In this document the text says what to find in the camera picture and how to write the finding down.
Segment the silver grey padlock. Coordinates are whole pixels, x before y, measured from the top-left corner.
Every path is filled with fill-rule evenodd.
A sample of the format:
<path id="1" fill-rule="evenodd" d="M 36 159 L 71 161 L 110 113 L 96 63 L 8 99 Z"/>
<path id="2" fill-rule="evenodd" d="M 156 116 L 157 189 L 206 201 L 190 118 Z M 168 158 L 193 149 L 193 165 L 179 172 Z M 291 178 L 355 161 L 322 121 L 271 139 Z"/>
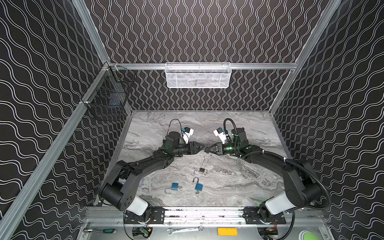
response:
<path id="1" fill-rule="evenodd" d="M 208 171 L 204 168 L 200 168 L 199 170 L 194 171 L 194 175 L 206 176 L 207 174 L 208 174 Z"/>

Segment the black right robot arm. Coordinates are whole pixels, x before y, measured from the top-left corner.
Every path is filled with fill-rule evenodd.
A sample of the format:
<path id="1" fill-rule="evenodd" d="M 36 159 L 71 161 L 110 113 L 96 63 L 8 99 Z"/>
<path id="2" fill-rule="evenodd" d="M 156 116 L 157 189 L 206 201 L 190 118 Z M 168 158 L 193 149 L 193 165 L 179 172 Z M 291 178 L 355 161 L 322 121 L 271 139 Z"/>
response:
<path id="1" fill-rule="evenodd" d="M 263 218 L 306 207 L 326 193 L 314 171 L 306 164 L 250 144 L 244 128 L 233 129 L 230 134 L 219 133 L 218 130 L 214 133 L 218 137 L 223 136 L 224 140 L 205 148 L 206 153 L 218 156 L 233 155 L 282 177 L 284 191 L 260 204 L 259 215 Z"/>

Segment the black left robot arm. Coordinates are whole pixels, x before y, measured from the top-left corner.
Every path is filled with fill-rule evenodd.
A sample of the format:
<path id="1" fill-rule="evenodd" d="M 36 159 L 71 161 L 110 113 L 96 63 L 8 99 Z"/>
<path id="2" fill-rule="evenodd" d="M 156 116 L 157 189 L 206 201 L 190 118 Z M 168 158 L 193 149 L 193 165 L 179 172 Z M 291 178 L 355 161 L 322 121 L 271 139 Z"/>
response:
<path id="1" fill-rule="evenodd" d="M 196 155 L 204 147 L 195 141 L 185 143 L 180 133 L 170 132 L 165 136 L 162 146 L 151 156 L 136 162 L 117 162 L 105 176 L 99 188 L 99 198 L 121 212 L 129 211 L 141 216 L 149 203 L 137 196 L 140 181 L 155 171 L 167 168 L 175 158 Z"/>

